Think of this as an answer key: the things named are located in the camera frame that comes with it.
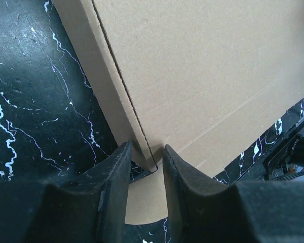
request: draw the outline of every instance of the cardboard box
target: cardboard box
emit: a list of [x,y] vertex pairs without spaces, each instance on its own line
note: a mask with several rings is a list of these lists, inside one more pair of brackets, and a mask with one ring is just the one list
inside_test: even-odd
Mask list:
[[[304,0],[53,3],[117,143],[150,172],[170,144],[214,176],[304,97]],[[129,223],[166,216],[162,171],[128,202]]]

